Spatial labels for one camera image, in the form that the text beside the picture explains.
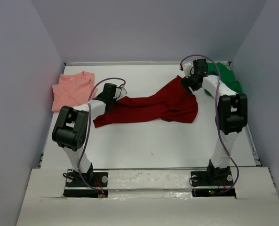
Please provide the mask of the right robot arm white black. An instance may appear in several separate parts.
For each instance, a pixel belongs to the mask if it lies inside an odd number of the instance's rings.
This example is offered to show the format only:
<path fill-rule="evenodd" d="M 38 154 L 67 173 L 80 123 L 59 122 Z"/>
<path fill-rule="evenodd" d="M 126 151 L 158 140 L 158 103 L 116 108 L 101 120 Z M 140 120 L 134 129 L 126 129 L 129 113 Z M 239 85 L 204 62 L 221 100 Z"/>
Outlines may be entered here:
<path fill-rule="evenodd" d="M 247 125 L 247 96 L 223 83 L 220 71 L 210 71 L 205 58 L 196 59 L 192 64 L 181 62 L 180 70 L 185 74 L 181 84 L 190 94 L 205 89 L 215 98 L 218 140 L 207 169 L 192 172 L 190 182 L 193 187 L 216 186 L 221 181 L 231 183 L 231 151 L 239 133 Z"/>

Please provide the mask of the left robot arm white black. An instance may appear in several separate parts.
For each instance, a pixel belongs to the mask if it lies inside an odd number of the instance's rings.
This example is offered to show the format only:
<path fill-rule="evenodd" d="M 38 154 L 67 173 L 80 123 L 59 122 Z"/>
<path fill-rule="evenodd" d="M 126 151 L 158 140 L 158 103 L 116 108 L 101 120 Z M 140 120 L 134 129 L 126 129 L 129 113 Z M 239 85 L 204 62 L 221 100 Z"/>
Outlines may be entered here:
<path fill-rule="evenodd" d="M 52 140 L 64 150 L 72 165 L 72 172 L 65 176 L 90 183 L 94 177 L 93 165 L 85 153 L 91 122 L 109 112 L 116 101 L 126 96 L 124 86 L 105 83 L 103 91 L 96 97 L 77 107 L 63 106 L 57 117 Z"/>

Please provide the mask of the dark red t shirt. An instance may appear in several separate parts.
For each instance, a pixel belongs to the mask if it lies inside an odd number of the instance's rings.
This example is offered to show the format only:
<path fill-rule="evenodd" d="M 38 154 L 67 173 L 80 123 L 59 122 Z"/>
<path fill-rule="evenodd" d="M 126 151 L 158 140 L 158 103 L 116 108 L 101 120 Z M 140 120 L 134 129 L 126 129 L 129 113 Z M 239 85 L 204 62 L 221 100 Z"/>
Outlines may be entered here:
<path fill-rule="evenodd" d="M 118 100 L 109 112 L 93 120 L 95 127 L 156 119 L 192 123 L 198 114 L 198 103 L 183 87 L 181 79 L 176 76 L 152 96 Z"/>

